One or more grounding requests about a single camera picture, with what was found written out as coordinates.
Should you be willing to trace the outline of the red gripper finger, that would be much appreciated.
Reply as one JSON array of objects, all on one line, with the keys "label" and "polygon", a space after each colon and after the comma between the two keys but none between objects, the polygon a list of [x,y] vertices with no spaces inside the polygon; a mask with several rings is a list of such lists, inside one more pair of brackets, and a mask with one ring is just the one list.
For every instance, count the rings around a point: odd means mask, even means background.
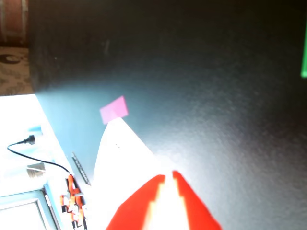
[{"label": "red gripper finger", "polygon": [[108,230],[141,230],[143,229],[150,203],[153,202],[158,193],[158,187],[165,182],[164,175],[157,175],[122,203],[113,218]]},{"label": "red gripper finger", "polygon": [[184,197],[190,230],[221,230],[209,209],[197,196],[185,178],[178,172],[172,171],[173,178],[178,184],[179,194]]}]

